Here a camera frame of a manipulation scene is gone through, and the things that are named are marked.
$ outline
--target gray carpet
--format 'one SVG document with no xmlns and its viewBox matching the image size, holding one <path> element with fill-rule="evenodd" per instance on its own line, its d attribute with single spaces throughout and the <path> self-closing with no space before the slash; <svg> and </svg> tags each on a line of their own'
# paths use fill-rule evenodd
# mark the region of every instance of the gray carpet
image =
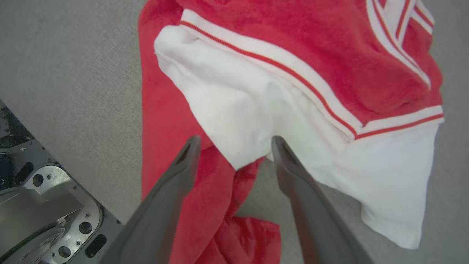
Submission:
<svg viewBox="0 0 469 264">
<path fill-rule="evenodd" d="M 0 1 L 0 99 L 119 219 L 139 203 L 141 73 L 137 19 L 145 0 Z M 404 250 L 365 226 L 357 201 L 324 188 L 377 263 L 462 264 L 469 259 L 469 11 L 466 0 L 427 0 L 432 54 L 445 82 L 446 123 L 436 141 L 424 234 Z M 301 263 L 288 200 L 264 164 L 239 215 L 280 224 L 282 263 Z"/>
</svg>

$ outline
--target fabric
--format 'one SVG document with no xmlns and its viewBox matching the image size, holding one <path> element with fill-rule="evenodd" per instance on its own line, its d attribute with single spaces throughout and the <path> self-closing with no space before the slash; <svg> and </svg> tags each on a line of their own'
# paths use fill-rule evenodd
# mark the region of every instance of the fabric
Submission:
<svg viewBox="0 0 469 264">
<path fill-rule="evenodd" d="M 366 224 L 417 248 L 443 121 L 422 4 L 180 4 L 154 42 L 159 67 L 228 162 L 269 156 L 281 135 L 315 180 L 362 202 Z"/>
<path fill-rule="evenodd" d="M 418 250 L 364 225 L 360 205 L 327 198 L 380 264 L 465 264 L 469 258 L 469 1 L 423 0 L 436 24 L 431 54 L 444 79 L 446 123 L 438 130 Z M 138 16 L 147 0 L 0 1 L 0 99 L 67 172 L 125 223 L 141 201 L 142 73 Z M 273 166 L 259 171 L 240 210 L 280 225 L 281 263 L 303 263 L 288 199 Z"/>
<path fill-rule="evenodd" d="M 202 138 L 194 188 L 183 201 L 170 263 L 278 263 L 276 224 L 234 217 L 256 177 L 257 161 L 235 169 L 217 150 L 192 115 L 187 101 L 159 70 L 153 41 L 182 10 L 173 1 L 149 1 L 139 20 L 144 117 L 142 199 L 193 135 Z"/>
</svg>

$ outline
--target metal plate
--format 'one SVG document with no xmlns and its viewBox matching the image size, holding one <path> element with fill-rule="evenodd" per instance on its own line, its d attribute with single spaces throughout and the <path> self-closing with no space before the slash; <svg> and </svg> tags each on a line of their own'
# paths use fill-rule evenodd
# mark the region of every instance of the metal plate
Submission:
<svg viewBox="0 0 469 264">
<path fill-rule="evenodd" d="M 39 168 L 46 165 L 58 164 L 37 140 L 27 141 L 9 148 L 7 154 L 11 156 L 13 174 L 15 176 L 26 163 L 32 164 L 32 171 L 37 171 Z"/>
<path fill-rule="evenodd" d="M 62 237 L 65 228 L 53 227 L 22 245 L 3 264 L 39 263 L 41 256 Z"/>
<path fill-rule="evenodd" d="M 32 206 L 21 210 L 22 204 L 26 205 L 28 200 Z M 7 217 L 0 225 L 0 258 L 5 259 L 12 251 L 18 250 L 18 246 L 23 245 L 25 240 L 42 233 L 45 227 L 57 226 L 58 219 L 78 212 L 83 205 L 71 193 L 44 201 L 35 190 L 23 189 L 3 203 L 2 207 Z"/>
<path fill-rule="evenodd" d="M 34 177 L 38 174 L 42 175 L 43 182 L 40 186 L 35 186 Z M 63 169 L 57 166 L 49 165 L 40 168 L 26 179 L 23 186 L 38 191 L 46 199 L 55 197 L 64 191 L 69 191 L 83 204 L 83 208 L 77 212 L 76 218 L 71 222 L 64 236 L 42 258 L 44 262 L 49 264 L 62 264 L 68 261 L 99 228 L 102 218 L 99 206 L 93 198 L 77 186 Z M 79 226 L 82 222 L 91 224 L 92 231 L 89 234 L 80 231 Z M 59 254 L 59 248 L 62 246 L 70 250 L 69 257 L 62 257 Z"/>
<path fill-rule="evenodd" d="M 43 202 L 44 198 L 34 190 L 18 187 L 0 191 L 0 229 L 7 218 Z"/>
<path fill-rule="evenodd" d="M 99 264 L 101 258 L 112 245 L 116 237 L 121 232 L 124 225 L 119 222 L 109 211 L 104 210 L 103 223 L 99 230 L 87 240 L 83 247 L 71 258 L 67 264 Z M 86 249 L 98 236 L 103 235 L 106 237 L 106 243 L 94 256 L 87 255 Z"/>
</svg>

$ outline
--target crumpled red cloth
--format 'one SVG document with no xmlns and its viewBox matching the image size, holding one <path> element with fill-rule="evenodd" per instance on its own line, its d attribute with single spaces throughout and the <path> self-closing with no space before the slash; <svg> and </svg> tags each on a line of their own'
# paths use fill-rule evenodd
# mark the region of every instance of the crumpled red cloth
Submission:
<svg viewBox="0 0 469 264">
<path fill-rule="evenodd" d="M 280 262 L 279 226 L 235 217 L 252 188 L 261 160 L 235 171 L 204 133 L 182 93 L 158 67 L 153 42 L 166 25 L 177 25 L 182 8 L 150 0 L 138 23 L 142 61 L 142 199 L 193 135 L 202 138 L 197 178 L 182 204 L 172 264 Z"/>
</svg>

